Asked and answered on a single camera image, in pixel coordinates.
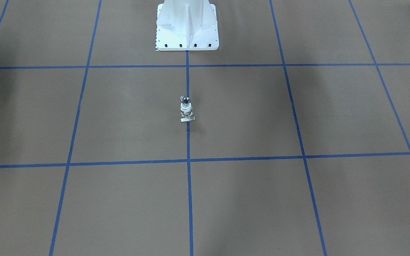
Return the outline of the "white PPR ball valve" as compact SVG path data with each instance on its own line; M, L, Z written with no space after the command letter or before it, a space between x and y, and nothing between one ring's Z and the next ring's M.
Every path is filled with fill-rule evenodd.
M192 103L188 103L188 104L181 103L180 113L181 113L181 118L180 118L181 123L186 123L186 122L195 120L195 116L193 115Z

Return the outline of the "chrome pipe fitting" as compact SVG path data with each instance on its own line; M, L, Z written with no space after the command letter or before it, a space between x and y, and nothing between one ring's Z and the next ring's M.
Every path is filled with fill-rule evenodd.
M182 95L182 96L180 96L180 102L181 102L182 105L186 106L186 105L191 104L191 99L187 96Z

